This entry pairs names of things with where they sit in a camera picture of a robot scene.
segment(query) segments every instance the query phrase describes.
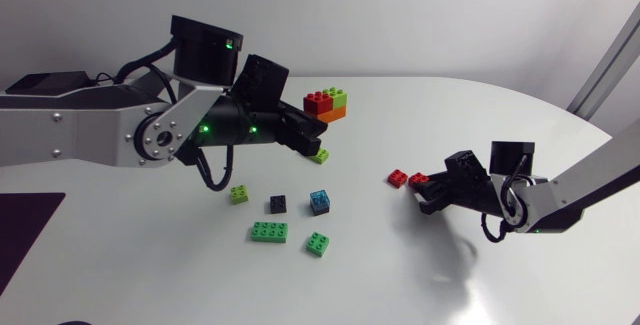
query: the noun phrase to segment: metal bracket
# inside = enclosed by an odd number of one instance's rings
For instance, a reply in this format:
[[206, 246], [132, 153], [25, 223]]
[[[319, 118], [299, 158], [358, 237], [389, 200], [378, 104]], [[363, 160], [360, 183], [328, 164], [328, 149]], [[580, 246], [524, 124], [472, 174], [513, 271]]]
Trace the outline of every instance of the metal bracket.
[[194, 82], [167, 73], [180, 81], [180, 100], [157, 117], [142, 123], [136, 132], [139, 150], [149, 160], [173, 160], [175, 152], [198, 126], [207, 111], [224, 91], [224, 87]]

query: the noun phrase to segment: white wall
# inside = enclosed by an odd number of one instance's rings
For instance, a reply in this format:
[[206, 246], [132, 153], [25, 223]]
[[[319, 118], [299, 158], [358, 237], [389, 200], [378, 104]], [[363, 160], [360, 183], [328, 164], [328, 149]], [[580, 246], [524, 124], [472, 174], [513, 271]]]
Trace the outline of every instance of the white wall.
[[0, 86], [29, 72], [114, 73], [162, 46], [175, 13], [244, 34], [245, 56], [293, 75], [452, 76], [566, 107], [637, 2], [0, 0]]

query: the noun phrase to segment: blue transparent lego brick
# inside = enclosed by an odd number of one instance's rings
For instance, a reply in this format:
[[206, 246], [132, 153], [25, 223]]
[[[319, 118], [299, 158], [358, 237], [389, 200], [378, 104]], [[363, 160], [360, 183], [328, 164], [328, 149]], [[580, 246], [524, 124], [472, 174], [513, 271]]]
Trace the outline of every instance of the blue transparent lego brick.
[[320, 215], [329, 212], [329, 197], [324, 190], [311, 193], [311, 210], [313, 215]]

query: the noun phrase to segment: lego brick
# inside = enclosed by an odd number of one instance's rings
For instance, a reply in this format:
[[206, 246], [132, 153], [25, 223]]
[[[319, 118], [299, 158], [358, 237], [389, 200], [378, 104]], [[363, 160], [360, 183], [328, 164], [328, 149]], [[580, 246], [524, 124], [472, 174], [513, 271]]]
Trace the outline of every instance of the lego brick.
[[245, 201], [249, 201], [249, 192], [244, 185], [231, 188], [231, 203], [239, 204]]
[[320, 148], [320, 150], [318, 150], [318, 153], [314, 156], [309, 156], [309, 159], [317, 162], [318, 164], [322, 164], [323, 162], [327, 161], [328, 158], [329, 152], [323, 148]]
[[320, 190], [311, 193], [311, 201], [309, 202], [311, 211], [314, 216], [318, 216], [329, 212], [329, 197], [326, 191]]
[[315, 118], [322, 122], [326, 122], [328, 124], [332, 121], [342, 119], [345, 116], [347, 116], [347, 107], [343, 106], [337, 109], [333, 109], [331, 111], [327, 111], [326, 113], [316, 115]]
[[391, 175], [387, 178], [389, 184], [395, 186], [396, 188], [400, 188], [405, 182], [407, 182], [407, 174], [402, 171], [395, 169]]
[[342, 89], [330, 88], [322, 90], [323, 94], [329, 94], [333, 98], [333, 108], [347, 106], [347, 93]]
[[256, 221], [251, 230], [251, 240], [259, 242], [286, 243], [289, 226], [286, 223]]
[[333, 109], [333, 98], [329, 94], [316, 91], [308, 94], [303, 101], [304, 111], [311, 115], [319, 115]]
[[329, 246], [329, 238], [317, 232], [314, 232], [307, 241], [307, 251], [320, 257], [327, 250], [327, 246]]
[[281, 214], [287, 212], [287, 199], [284, 195], [272, 196], [269, 201], [272, 214]]
[[418, 172], [411, 175], [411, 177], [409, 178], [409, 187], [413, 188], [415, 184], [425, 183], [427, 181], [429, 181], [429, 177]]

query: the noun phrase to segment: stacked lego bricks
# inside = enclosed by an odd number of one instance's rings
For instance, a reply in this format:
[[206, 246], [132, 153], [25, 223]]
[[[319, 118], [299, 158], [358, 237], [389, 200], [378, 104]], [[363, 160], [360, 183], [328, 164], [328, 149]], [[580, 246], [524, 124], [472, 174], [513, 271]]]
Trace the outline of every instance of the stacked lego bricks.
[[303, 107], [307, 114], [330, 123], [347, 116], [347, 93], [336, 88], [316, 91], [304, 98]]

